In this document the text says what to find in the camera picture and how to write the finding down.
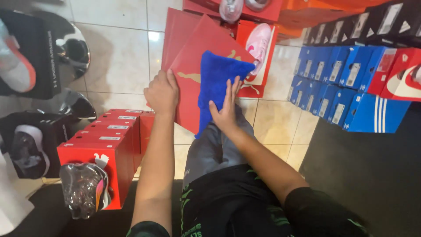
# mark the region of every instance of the white tile floor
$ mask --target white tile floor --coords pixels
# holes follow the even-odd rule
[[[91,49],[92,63],[71,88],[84,92],[98,113],[110,108],[149,109],[143,89],[161,67],[167,8],[182,0],[65,0],[56,4],[2,0],[0,6],[24,12],[43,9],[73,21]],[[238,99],[256,137],[296,170],[313,135],[317,117],[286,101],[302,39],[275,47],[263,99]],[[183,178],[194,135],[176,124],[176,179]]]

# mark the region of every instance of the sneaker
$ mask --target sneaker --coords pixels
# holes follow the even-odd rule
[[[73,219],[88,219],[111,203],[108,175],[95,164],[65,164],[60,179],[64,203]]]
[[[245,49],[256,59],[254,61],[256,69],[250,73],[251,75],[257,75],[262,68],[271,36],[272,29],[263,23],[254,28],[248,37]]]
[[[14,91],[32,90],[36,82],[35,69],[18,50],[18,43],[9,35],[0,19],[0,78]]]
[[[43,151],[43,133],[31,125],[19,125],[15,129],[10,159],[25,178],[44,177],[50,168],[50,160]]]
[[[243,5],[244,0],[222,0],[219,14],[224,21],[234,24],[241,16]]]
[[[245,0],[245,5],[252,11],[262,11],[269,3],[270,0]]]

